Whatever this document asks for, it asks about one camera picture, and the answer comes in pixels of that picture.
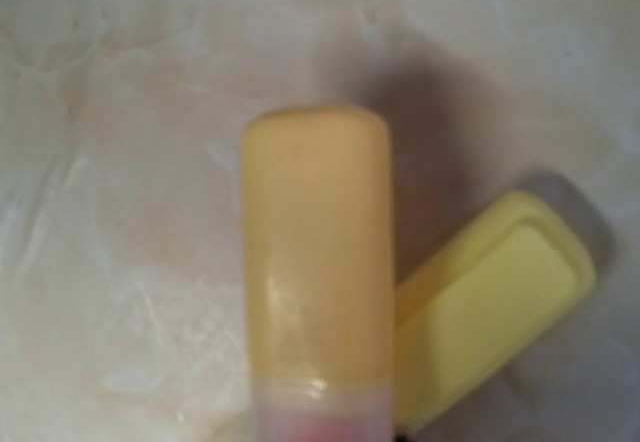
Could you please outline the pink highlighter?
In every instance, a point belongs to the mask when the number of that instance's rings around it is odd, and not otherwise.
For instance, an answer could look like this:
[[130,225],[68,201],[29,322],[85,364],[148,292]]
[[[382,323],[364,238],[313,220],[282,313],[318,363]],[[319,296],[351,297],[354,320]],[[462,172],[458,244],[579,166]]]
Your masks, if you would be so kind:
[[256,441],[390,441],[390,133],[359,107],[250,124],[241,145]]

